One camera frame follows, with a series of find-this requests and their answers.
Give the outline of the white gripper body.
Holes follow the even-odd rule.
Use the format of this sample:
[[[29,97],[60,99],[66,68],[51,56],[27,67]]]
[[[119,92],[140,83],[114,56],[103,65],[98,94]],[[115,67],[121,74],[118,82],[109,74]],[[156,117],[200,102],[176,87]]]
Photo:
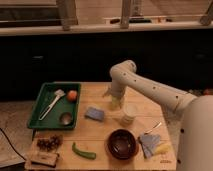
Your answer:
[[[124,94],[125,94],[125,89],[123,87],[113,87],[112,85],[110,85],[107,90],[104,92],[103,96],[112,96],[112,99],[117,102],[117,103],[121,103],[123,101],[124,98]]]

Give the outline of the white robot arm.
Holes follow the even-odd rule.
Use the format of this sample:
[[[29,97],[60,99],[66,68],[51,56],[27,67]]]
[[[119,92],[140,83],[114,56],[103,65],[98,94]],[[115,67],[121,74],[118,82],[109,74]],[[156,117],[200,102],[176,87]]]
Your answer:
[[[182,115],[176,171],[213,171],[213,95],[195,96],[136,74],[136,64],[125,60],[109,70],[106,91],[121,100],[130,87]]]

